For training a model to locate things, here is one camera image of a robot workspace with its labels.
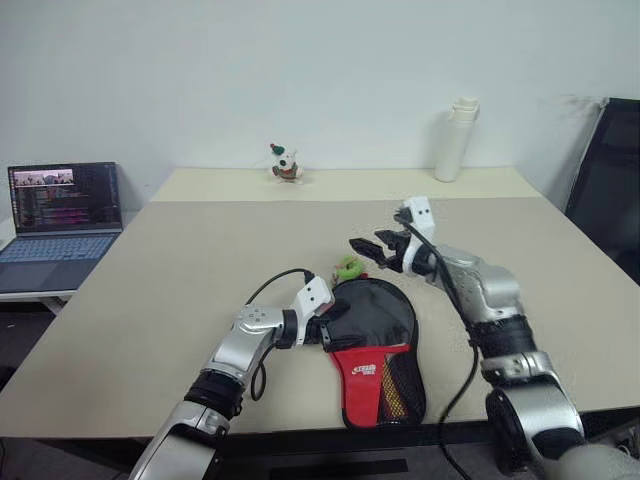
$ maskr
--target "table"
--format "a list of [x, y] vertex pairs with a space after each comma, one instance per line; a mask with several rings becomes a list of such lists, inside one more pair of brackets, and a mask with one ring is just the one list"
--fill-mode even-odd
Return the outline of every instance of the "table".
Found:
[[[640, 289], [513, 169], [467, 170], [451, 185], [425, 171], [310, 172], [305, 185], [277, 185], [262, 172], [179, 169], [0, 394], [0, 435], [152, 436], [264, 279], [301, 265], [327, 277], [349, 238], [395, 228], [393, 211], [415, 194], [432, 200], [437, 243], [516, 275], [538, 345], [580, 410], [638, 405]], [[464, 329], [440, 291], [367, 266], [416, 308], [433, 422], [469, 368]], [[261, 301], [286, 306], [299, 286], [283, 280]], [[245, 400], [233, 432], [342, 426], [338, 374], [319, 347], [273, 352], [266, 366], [265, 395]], [[487, 391], [476, 379], [452, 420], [485, 418]]]
[[[131, 223], [133, 217], [137, 212], [125, 211], [122, 212], [123, 225], [126, 226]], [[3, 222], [0, 222], [0, 251], [2, 251], [11, 240], [16, 236], [16, 229], [13, 223], [13, 218], [9, 217]], [[48, 292], [13, 292], [13, 293], [0, 293], [0, 303], [2, 302], [30, 302], [38, 301], [47, 307], [54, 314], [60, 313], [66, 302], [69, 301], [71, 296], [76, 293], [76, 290], [51, 290]]]

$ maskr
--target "black cable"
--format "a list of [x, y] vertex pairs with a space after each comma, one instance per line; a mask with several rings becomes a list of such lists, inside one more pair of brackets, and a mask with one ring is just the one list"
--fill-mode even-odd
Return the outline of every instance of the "black cable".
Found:
[[253, 295], [251, 295], [249, 297], [249, 300], [247, 300], [245, 303], [245, 305], [249, 305], [251, 302], [253, 302], [256, 297], [262, 292], [262, 290], [264, 290], [265, 288], [267, 288], [269, 285], [271, 285], [273, 282], [275, 282], [277, 279], [284, 277], [285, 275], [289, 275], [291, 273], [296, 273], [296, 272], [300, 272], [300, 273], [304, 273], [304, 277], [305, 277], [305, 283], [309, 283], [311, 281], [311, 279], [315, 276], [313, 274], [313, 272], [310, 272], [309, 270], [307, 270], [306, 268], [292, 268], [291, 270], [285, 270], [284, 272], [280, 272], [277, 275], [274, 275], [273, 277], [271, 277], [269, 280], [267, 280], [266, 282], [264, 282], [262, 285], [260, 285], [260, 288], [258, 288], [258, 290], [256, 290], [255, 292], [253, 292]]
[[[253, 295], [251, 295], [249, 299], [245, 302], [245, 305], [249, 305], [251, 302], [253, 302], [256, 299], [256, 297], [260, 295], [260, 292], [262, 292], [265, 288], [267, 288], [277, 279], [282, 278], [285, 275], [290, 275], [292, 273], [303, 273], [305, 284], [309, 283], [313, 279], [313, 277], [315, 277], [313, 272], [311, 272], [310, 270], [307, 270], [306, 268], [292, 268], [290, 270], [285, 270], [284, 272], [280, 272], [279, 274], [274, 275], [269, 280], [267, 280], [262, 285], [260, 285], [260, 287], [255, 292], [253, 292]], [[260, 362], [258, 362], [258, 368], [256, 368], [256, 371], [253, 372], [253, 376], [251, 377], [251, 388], [250, 388], [251, 400], [255, 402], [257, 402], [262, 398], [262, 395], [264, 394], [264, 390], [267, 387], [267, 370], [266, 368], [264, 368], [264, 359], [267, 357], [267, 355], [272, 349], [273, 349], [273, 345], [270, 345], [269, 348], [267, 348], [267, 350], [262, 354], [262, 357], [260, 358]], [[256, 392], [256, 379], [258, 378], [258, 373], [260, 373], [262, 376], [262, 382], [260, 383], [260, 390]]]
[[2, 449], [2, 457], [0, 457], [0, 478], [4, 476], [4, 460], [7, 456], [7, 449], [4, 446], [4, 440], [0, 440], [0, 449]]
[[[442, 286], [444, 288], [444, 291], [449, 297], [449, 300], [451, 300], [451, 303], [453, 304], [453, 307], [456, 309], [456, 312], [458, 312], [458, 315], [460, 316], [462, 323], [467, 329], [467, 332], [470, 332], [471, 322], [469, 321], [464, 311], [462, 310], [460, 297], [458, 296], [458, 291], [456, 290], [455, 284], [453, 283], [451, 272], [449, 272], [449, 268], [447, 267], [447, 264], [445, 263], [444, 258], [442, 258], [442, 255], [440, 254], [438, 249], [429, 240], [427, 240], [424, 237], [424, 235], [422, 235], [413, 225], [411, 225], [410, 222], [402, 218], [400, 215], [396, 215], [394, 218], [398, 223], [400, 223], [407, 230], [409, 230], [413, 235], [415, 235], [416, 238], [418, 238], [418, 240], [420, 240], [422, 244], [427, 247], [429, 252], [435, 257], [436, 270], [439, 271], [440, 273], [440, 278], [442, 279]], [[478, 351], [478, 347], [473, 342], [469, 342], [469, 343], [471, 345], [471, 348], [473, 349], [473, 363], [471, 365], [471, 370], [469, 371], [469, 374], [467, 375], [465, 382], [462, 384], [462, 387], [460, 387], [458, 392], [454, 395], [454, 397], [451, 399], [447, 407], [444, 409], [444, 411], [440, 415], [440, 418], [438, 419], [438, 424], [436, 426], [436, 437], [438, 439], [438, 446], [440, 447], [440, 451], [442, 452], [444, 457], [447, 459], [447, 462], [449, 462], [449, 464], [465, 480], [473, 480], [473, 479], [458, 464], [458, 462], [456, 462], [456, 460], [453, 458], [453, 456], [449, 452], [449, 449], [447, 448], [447, 444], [444, 440], [444, 425], [451, 411], [455, 408], [455, 406], [458, 404], [460, 399], [467, 392], [467, 389], [471, 385], [471, 382], [473, 382], [473, 379], [475, 378], [476, 373], [478, 371], [478, 362], [480, 358], [480, 353]]]
[[[267, 387], [267, 369], [264, 368], [264, 359], [269, 355], [269, 352], [273, 349], [273, 345], [269, 345], [269, 347], [262, 354], [262, 358], [260, 359], [260, 363], [258, 364], [258, 369], [253, 372], [253, 376], [251, 377], [251, 400], [257, 402], [262, 398], [264, 394], [264, 389]], [[258, 371], [260, 372], [260, 376], [262, 377], [262, 382], [260, 382], [260, 390], [256, 392], [256, 379], [258, 378]]]
[[480, 357], [480, 355], [478, 353], [478, 347], [473, 346], [472, 348], [473, 348], [473, 364], [471, 365], [471, 370], [469, 371], [469, 374], [467, 375], [467, 379], [464, 381], [464, 383], [462, 384], [462, 387], [460, 387], [460, 390], [458, 390], [458, 393], [455, 394], [455, 396], [451, 399], [451, 401], [449, 402], [447, 407], [444, 409], [444, 411], [440, 415], [440, 418], [438, 419], [438, 425], [436, 427], [436, 437], [438, 439], [438, 446], [440, 447], [440, 451], [444, 455], [444, 458], [447, 459], [447, 462], [449, 462], [449, 464], [453, 468], [455, 468], [456, 471], [460, 474], [460, 476], [462, 478], [464, 478], [465, 480], [472, 480], [472, 478], [458, 464], [458, 462], [456, 462], [456, 460], [453, 458], [453, 456], [451, 456], [451, 453], [449, 452], [449, 449], [447, 448], [447, 444], [444, 441], [444, 424], [447, 421], [447, 417], [449, 416], [451, 411], [455, 408], [457, 403], [460, 401], [460, 399], [466, 393], [467, 389], [471, 385], [471, 382], [473, 382], [473, 379], [476, 376], [476, 372], [478, 371], [478, 360], [479, 360], [479, 357]]

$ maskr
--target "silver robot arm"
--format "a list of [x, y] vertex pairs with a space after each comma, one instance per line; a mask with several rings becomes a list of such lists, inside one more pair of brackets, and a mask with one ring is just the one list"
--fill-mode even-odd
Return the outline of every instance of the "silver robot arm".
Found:
[[304, 343], [307, 324], [333, 304], [331, 290], [314, 277], [287, 310], [245, 305], [197, 380], [138, 459], [131, 480], [213, 479], [220, 469], [217, 442], [240, 414], [242, 395], [272, 347]]
[[[445, 291], [453, 286], [448, 293], [458, 303], [471, 344], [482, 352], [482, 376], [493, 387], [486, 409], [501, 470], [529, 467], [538, 477], [554, 480], [640, 479], [634, 459], [586, 445], [580, 416], [549, 355], [535, 345], [515, 277], [461, 250], [435, 250], [430, 244], [435, 222], [425, 197], [405, 201], [395, 219], [403, 231], [375, 232], [395, 255], [387, 258], [382, 247], [365, 239], [350, 243], [380, 267], [423, 276]], [[594, 466], [586, 469], [585, 462]]]

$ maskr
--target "mesh pocket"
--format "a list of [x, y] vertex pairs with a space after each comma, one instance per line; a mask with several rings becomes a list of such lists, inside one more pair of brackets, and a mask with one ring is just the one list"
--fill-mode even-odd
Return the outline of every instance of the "mesh pocket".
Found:
[[382, 370], [378, 425], [419, 424], [425, 411], [426, 398], [415, 352], [387, 355]]

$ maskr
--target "bottle cap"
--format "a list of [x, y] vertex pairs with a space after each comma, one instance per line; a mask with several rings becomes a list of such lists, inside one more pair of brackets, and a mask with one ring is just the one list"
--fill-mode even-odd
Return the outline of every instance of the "bottle cap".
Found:
[[460, 120], [463, 122], [472, 122], [478, 118], [480, 109], [480, 100], [475, 97], [460, 97], [451, 107], [449, 120]]

